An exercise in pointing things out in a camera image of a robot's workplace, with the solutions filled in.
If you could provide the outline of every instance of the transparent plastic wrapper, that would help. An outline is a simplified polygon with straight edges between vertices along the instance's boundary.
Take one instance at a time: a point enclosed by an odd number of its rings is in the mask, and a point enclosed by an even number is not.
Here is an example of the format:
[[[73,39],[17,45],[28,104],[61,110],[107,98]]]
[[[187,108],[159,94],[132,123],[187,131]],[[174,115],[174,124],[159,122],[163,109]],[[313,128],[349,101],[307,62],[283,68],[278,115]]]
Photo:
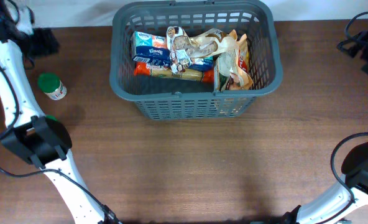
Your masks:
[[[246,39],[244,34],[237,42],[238,49],[222,53],[217,58],[214,66],[215,90],[248,90],[252,86],[252,78],[247,73],[249,50]]]
[[[166,36],[173,73],[185,70],[202,58],[238,49],[235,31],[226,34],[219,29],[210,29],[189,38],[181,27],[168,27]]]

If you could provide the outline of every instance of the green lid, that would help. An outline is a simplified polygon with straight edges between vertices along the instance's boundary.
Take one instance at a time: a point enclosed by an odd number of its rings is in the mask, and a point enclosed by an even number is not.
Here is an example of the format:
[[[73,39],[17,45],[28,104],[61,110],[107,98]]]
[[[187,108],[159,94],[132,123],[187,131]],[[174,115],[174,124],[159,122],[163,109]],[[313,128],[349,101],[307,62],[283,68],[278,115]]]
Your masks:
[[[60,79],[54,73],[42,73],[37,85],[45,93],[52,93],[60,87]]]
[[[57,118],[55,118],[53,115],[46,115],[46,118],[48,118],[48,119],[52,119],[52,120],[55,120],[55,121],[58,121],[58,119]]]

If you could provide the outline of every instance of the small bottle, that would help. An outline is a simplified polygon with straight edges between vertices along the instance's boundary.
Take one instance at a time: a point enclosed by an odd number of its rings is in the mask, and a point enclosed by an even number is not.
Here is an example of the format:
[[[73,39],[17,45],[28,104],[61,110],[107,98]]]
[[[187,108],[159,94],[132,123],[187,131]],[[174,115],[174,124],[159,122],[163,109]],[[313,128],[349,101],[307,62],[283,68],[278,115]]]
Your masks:
[[[67,88],[54,73],[40,74],[37,85],[52,100],[61,100],[67,94]]]

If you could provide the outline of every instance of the orange package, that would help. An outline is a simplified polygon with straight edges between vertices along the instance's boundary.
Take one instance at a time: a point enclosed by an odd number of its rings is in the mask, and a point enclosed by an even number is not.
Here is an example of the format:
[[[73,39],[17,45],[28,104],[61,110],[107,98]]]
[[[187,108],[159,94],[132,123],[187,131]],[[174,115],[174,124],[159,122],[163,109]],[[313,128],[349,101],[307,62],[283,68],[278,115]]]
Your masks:
[[[152,46],[167,49],[167,40],[165,37],[152,36]]]
[[[185,69],[184,72],[178,72],[177,74],[174,74],[169,68],[153,66],[143,62],[137,62],[134,75],[149,75],[159,78],[178,78],[203,83],[213,83],[214,80],[213,69],[206,72]]]

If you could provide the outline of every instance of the white wall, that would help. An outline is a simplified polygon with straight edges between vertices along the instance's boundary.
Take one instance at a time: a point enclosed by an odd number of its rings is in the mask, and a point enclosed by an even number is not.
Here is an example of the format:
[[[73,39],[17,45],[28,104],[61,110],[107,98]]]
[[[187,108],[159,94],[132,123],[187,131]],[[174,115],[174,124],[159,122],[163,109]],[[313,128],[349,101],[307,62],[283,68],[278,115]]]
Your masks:
[[[36,26],[40,27],[110,26],[116,11],[132,2],[131,0],[15,1],[27,4],[35,12]],[[350,19],[360,12],[368,11],[368,0],[262,1],[271,9],[275,21]]]

